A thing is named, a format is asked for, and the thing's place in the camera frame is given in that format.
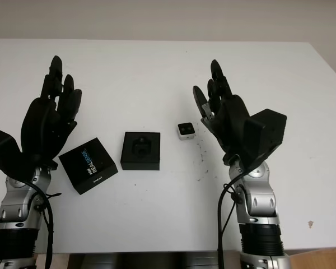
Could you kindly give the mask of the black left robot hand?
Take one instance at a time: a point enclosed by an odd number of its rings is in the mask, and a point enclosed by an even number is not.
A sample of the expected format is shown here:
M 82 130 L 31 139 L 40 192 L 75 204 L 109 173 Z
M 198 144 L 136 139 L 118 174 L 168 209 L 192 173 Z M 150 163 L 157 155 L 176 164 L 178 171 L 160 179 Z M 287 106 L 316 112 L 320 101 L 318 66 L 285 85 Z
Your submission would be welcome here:
M 63 78 L 62 60 L 54 56 L 45 75 L 41 94 L 34 99 L 21 127 L 23 153 L 34 166 L 55 170 L 54 158 L 77 125 L 82 91 L 74 88 L 71 75 Z

